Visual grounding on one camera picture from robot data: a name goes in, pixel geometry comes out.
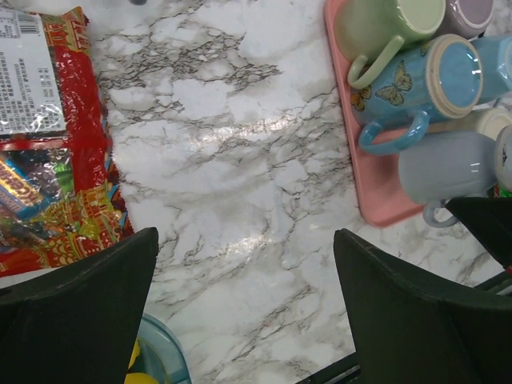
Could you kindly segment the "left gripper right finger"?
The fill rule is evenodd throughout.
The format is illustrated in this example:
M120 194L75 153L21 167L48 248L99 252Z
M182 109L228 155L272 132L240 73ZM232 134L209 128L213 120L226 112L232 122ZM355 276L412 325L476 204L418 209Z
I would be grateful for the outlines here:
M334 258L363 383L509 383L511 298L442 278L348 229Z

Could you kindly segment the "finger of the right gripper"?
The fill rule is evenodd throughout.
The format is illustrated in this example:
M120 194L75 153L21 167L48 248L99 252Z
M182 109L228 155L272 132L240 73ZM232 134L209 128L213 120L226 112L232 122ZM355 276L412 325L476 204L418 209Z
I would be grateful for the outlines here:
M511 274L511 198L454 198L446 208Z

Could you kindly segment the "grey-blue mug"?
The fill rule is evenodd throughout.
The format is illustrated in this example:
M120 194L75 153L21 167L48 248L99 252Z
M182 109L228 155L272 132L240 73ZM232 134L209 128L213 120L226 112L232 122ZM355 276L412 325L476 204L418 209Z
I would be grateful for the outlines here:
M410 200L424 206L427 224L452 226L456 217L435 217L449 200L485 197L496 185L511 190L511 127L503 127L495 140L474 131L427 134L400 153L398 175Z

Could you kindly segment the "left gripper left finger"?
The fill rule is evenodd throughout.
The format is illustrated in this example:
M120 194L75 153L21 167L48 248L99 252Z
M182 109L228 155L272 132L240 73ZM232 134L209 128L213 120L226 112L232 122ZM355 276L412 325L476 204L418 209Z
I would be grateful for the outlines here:
M145 228L1 290L3 383L122 383L158 256Z

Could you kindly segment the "blue butterfly mug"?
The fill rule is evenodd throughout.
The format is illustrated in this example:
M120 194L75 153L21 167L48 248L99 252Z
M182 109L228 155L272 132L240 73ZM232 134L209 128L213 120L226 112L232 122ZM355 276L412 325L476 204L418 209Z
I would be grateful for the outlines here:
M371 84L351 92L352 110L362 128L358 145L377 156L405 150L431 124L467 116L483 85L479 53L456 34L401 52Z

